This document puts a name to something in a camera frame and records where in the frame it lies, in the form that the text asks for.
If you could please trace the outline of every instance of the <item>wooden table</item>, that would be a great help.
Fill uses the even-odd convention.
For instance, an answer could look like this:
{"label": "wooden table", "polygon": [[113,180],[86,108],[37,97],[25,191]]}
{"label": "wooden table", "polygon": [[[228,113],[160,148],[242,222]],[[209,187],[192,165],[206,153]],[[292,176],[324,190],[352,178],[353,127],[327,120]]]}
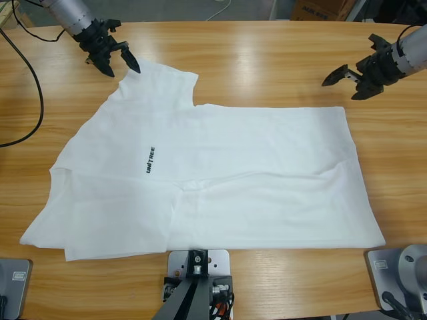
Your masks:
{"label": "wooden table", "polygon": [[[342,64],[372,53],[375,32],[394,42],[403,26],[339,22],[130,23],[139,57],[200,74],[194,102],[238,107],[346,108],[372,209],[389,247],[427,243],[427,72],[367,101],[354,84],[321,87]],[[34,29],[54,38],[58,27]],[[49,168],[66,142],[117,88],[127,72],[114,54],[116,78],[84,63],[64,35],[44,43],[8,31],[33,64],[45,96],[45,120],[30,140],[0,149],[0,257],[34,262],[25,319],[150,319],[161,307],[167,253],[66,263],[62,250],[19,244],[49,194]],[[33,78],[0,39],[0,142],[34,126]],[[283,319],[378,309],[363,249],[231,251],[236,319]]]}

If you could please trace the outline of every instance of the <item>t-shirt sleeve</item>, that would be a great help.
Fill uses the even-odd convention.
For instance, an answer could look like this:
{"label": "t-shirt sleeve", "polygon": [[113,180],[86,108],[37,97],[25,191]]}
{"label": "t-shirt sleeve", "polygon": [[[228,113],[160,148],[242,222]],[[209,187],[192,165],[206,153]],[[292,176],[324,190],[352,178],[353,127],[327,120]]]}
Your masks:
{"label": "t-shirt sleeve", "polygon": [[194,107],[193,89],[198,75],[138,59],[141,73],[130,70],[109,96],[110,113],[118,109],[139,112],[177,111]]}

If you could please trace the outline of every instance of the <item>cardboard box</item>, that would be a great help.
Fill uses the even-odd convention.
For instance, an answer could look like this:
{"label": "cardboard box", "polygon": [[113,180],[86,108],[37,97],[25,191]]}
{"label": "cardboard box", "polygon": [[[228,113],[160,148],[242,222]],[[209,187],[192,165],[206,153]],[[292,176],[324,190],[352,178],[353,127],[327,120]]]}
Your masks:
{"label": "cardboard box", "polygon": [[356,0],[297,0],[291,20],[345,21]]}

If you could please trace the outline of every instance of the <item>metal mount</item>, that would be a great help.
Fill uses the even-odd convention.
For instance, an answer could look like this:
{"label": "metal mount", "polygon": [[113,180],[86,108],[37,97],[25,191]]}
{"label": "metal mount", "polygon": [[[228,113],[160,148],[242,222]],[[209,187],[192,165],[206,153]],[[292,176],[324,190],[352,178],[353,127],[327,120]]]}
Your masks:
{"label": "metal mount", "polygon": [[24,259],[0,259],[0,300],[4,319],[18,319],[23,311],[32,262]]}
{"label": "metal mount", "polygon": [[366,255],[382,310],[398,319],[427,319],[427,245]]}
{"label": "metal mount", "polygon": [[228,299],[232,291],[226,250],[172,251],[163,286],[165,304],[153,319],[211,319],[220,298]]}

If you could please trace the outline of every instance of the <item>floor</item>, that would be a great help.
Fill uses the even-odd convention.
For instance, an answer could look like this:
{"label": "floor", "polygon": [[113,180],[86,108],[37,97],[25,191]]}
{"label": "floor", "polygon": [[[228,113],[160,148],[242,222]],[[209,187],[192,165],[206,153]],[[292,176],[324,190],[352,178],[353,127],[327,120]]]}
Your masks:
{"label": "floor", "polygon": [[[134,21],[204,21],[224,8],[229,0],[84,0],[98,18]],[[295,0],[285,0],[289,16]],[[268,20],[274,0],[232,0],[213,21]],[[22,8],[36,27],[56,25],[43,8],[21,0]]]}

